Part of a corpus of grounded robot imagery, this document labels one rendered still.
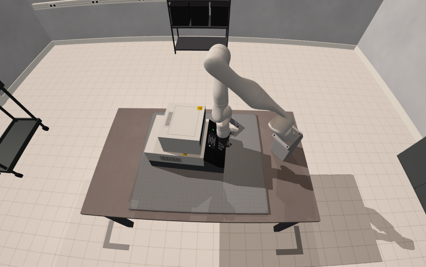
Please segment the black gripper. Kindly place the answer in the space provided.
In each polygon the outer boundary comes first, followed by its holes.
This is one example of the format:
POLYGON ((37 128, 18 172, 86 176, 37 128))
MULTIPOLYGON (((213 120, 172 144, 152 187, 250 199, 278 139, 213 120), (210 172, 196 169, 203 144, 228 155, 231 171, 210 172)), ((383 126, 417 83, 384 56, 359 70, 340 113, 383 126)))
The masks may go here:
POLYGON ((220 138, 217 134, 216 134, 216 136, 217 136, 218 140, 221 142, 223 148, 230 147, 232 145, 231 143, 229 143, 230 134, 226 138, 220 138))

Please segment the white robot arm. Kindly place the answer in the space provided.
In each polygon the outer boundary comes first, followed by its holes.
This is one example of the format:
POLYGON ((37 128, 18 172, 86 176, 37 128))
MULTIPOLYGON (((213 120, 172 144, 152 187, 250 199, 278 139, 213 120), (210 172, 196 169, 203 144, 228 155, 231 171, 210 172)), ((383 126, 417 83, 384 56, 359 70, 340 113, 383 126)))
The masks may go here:
POLYGON ((231 53, 223 44, 215 44, 208 51, 203 66, 214 77, 212 118, 217 125, 217 135, 226 138, 239 129, 230 123, 232 109, 228 105, 228 88, 253 109, 273 111, 276 116, 268 123, 269 128, 285 142, 296 137, 292 128, 293 118, 286 113, 258 83, 235 73, 229 62, 231 53))

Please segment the dark grey rectangular frame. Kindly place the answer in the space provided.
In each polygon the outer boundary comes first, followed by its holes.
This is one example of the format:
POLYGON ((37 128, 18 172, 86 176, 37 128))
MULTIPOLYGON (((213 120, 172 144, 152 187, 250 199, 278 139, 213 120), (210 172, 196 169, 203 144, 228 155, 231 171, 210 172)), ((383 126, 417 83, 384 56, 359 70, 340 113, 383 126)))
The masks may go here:
POLYGON ((239 127, 238 125, 239 125, 239 123, 236 121, 236 120, 234 120, 232 117, 231 117, 231 120, 230 120, 230 123, 232 124, 232 125, 234 125, 235 127, 239 127))

